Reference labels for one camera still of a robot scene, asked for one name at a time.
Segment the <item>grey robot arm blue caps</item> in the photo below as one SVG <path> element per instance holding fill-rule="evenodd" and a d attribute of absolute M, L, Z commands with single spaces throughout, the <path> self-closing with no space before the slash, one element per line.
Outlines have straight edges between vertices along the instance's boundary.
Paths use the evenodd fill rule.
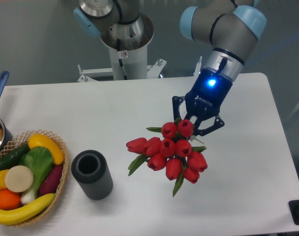
<path fill-rule="evenodd" d="M 185 96 L 172 98 L 173 116 L 195 118 L 191 139 L 224 126 L 220 106 L 260 40 L 267 24 L 255 0 L 215 0 L 206 7 L 191 6 L 182 14 L 181 34 L 195 42 L 207 42 L 213 51 L 204 67 L 198 65 L 196 82 Z M 147 46 L 154 29 L 136 0 L 81 0 L 73 11 L 84 32 L 108 47 L 115 80 L 147 79 L 159 69 L 147 67 Z"/>

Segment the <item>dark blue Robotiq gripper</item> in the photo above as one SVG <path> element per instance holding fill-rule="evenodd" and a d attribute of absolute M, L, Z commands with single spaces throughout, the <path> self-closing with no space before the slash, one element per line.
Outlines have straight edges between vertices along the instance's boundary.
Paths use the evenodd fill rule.
<path fill-rule="evenodd" d="M 187 114 L 185 118 L 195 116 L 193 134 L 205 136 L 225 126 L 219 112 L 220 106 L 232 87 L 232 82 L 215 72 L 202 69 L 191 90 L 185 96 L 173 96 L 173 119 L 181 120 L 180 105 L 185 101 Z M 214 118 L 212 125 L 200 129 L 204 120 Z"/>

